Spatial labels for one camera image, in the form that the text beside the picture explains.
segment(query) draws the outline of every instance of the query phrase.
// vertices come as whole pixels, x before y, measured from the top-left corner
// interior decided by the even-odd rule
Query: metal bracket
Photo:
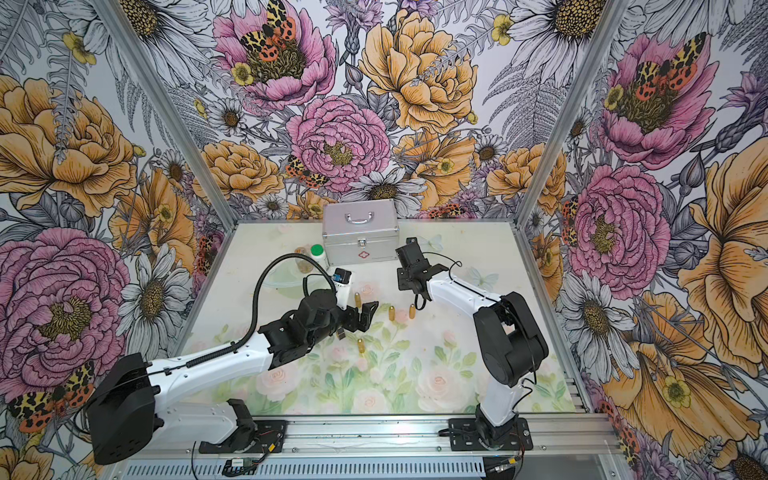
[[[498,448],[493,450],[487,449],[485,445],[480,443],[480,436],[475,427],[475,419],[449,419],[448,427],[452,432],[457,430],[468,432],[468,434],[451,433],[452,452],[470,452],[473,450],[489,450],[491,452],[496,450],[530,451],[533,449],[533,439],[531,438],[531,430],[528,428],[528,421],[522,417],[517,417],[512,430],[508,433],[507,439]]]

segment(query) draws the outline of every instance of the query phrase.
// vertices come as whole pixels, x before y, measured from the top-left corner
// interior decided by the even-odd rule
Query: coiled black cable
[[[311,263],[312,266],[317,268],[317,271],[325,277],[326,281],[331,286],[333,294],[336,295],[336,285],[333,284],[333,279],[315,260],[301,253],[286,253],[285,255],[281,255],[275,260],[272,260],[272,263],[266,266],[264,271],[261,273],[261,276],[259,277],[259,281],[256,283],[256,288],[253,289],[253,304],[251,306],[250,326],[248,327],[248,331],[245,333],[243,338],[229,346],[225,346],[221,350],[217,350],[216,352],[211,352],[206,355],[199,356],[196,359],[190,360],[185,364],[187,368],[192,368],[193,366],[200,365],[201,363],[207,362],[208,360],[213,360],[222,355],[232,353],[246,344],[250,337],[253,336],[253,334],[256,332],[259,316],[259,292],[261,291],[261,285],[264,283],[266,275],[275,267],[275,265],[289,258],[300,258],[301,260],[306,260],[307,262]]]

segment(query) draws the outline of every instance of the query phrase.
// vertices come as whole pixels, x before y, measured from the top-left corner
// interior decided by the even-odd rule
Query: purple flower
[[[573,271],[596,276],[619,300],[642,292],[669,249],[662,202],[656,180],[635,165],[595,169],[578,195],[578,245],[569,249]]]
[[[607,151],[629,163],[642,163],[649,170],[667,166],[683,153],[690,142],[704,132],[713,108],[704,108],[711,92],[707,89],[718,63],[708,65],[710,36],[703,39],[698,59],[691,67],[693,75],[682,87],[658,86],[647,98],[638,93],[635,80],[638,65],[653,61],[662,65],[683,47],[683,42],[659,43],[646,35],[637,37],[618,62],[608,80],[610,91],[598,123],[598,137]]]
[[[654,478],[659,478],[660,480],[677,478],[677,467],[661,451],[659,442],[641,430],[635,430],[634,434],[637,436],[637,443],[640,445],[643,464],[654,473]]]
[[[346,27],[347,31],[362,27],[368,31],[382,22],[381,0],[328,0],[326,9],[330,13],[326,20],[331,31],[339,27]]]
[[[422,17],[437,15],[437,0],[402,0],[401,8],[408,13],[418,12]]]
[[[273,61],[263,61],[252,48],[240,41],[252,31],[261,31],[266,24],[266,9],[259,15],[246,10],[244,18],[230,12],[230,17],[214,19],[216,50],[222,69],[232,72],[232,84],[245,90],[243,107],[264,115],[283,110],[287,105],[301,105],[315,95],[328,93],[336,78],[336,48],[330,35],[323,37],[313,27],[310,15],[300,13],[286,0],[288,16],[295,21],[295,40],[288,41]]]
[[[374,111],[345,98],[317,98],[286,128],[293,155],[311,172],[328,177],[326,188],[333,192],[346,192],[350,182],[387,166],[384,123]]]
[[[128,268],[85,232],[50,228],[0,247],[0,394],[51,391],[86,362],[104,375],[123,352],[116,336]]]

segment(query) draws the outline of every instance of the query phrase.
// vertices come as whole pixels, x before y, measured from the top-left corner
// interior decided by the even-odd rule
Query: table surface
[[[457,223],[401,220],[400,242],[418,237],[425,252],[461,260],[453,273],[487,290],[519,292],[551,345],[538,302],[507,223]],[[321,223],[243,223],[238,226],[183,352],[193,353],[240,338],[248,329],[253,288],[266,265],[300,246],[322,242]],[[431,263],[446,259],[427,255]],[[331,337],[310,354],[278,369],[223,382],[195,395],[194,402],[244,399],[253,415],[416,414],[474,412],[488,374],[479,357],[472,319],[434,302],[409,318],[413,294],[397,290],[396,260],[356,264],[353,291],[363,302],[378,300],[370,330]],[[298,275],[295,260],[285,260],[269,280]],[[324,280],[310,277],[310,289]],[[301,286],[264,286],[259,325],[295,309]],[[389,306],[396,309],[389,321]],[[365,352],[359,351],[358,339]],[[563,369],[552,349],[538,370],[538,384],[519,405],[521,412],[573,412]]]

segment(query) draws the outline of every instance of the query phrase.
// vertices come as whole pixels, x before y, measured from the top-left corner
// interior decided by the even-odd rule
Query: case handle
[[[347,223],[351,223],[352,225],[362,225],[363,223],[368,223],[371,220],[373,220],[373,212],[368,212],[368,218],[365,220],[352,220],[351,214],[346,215]]]

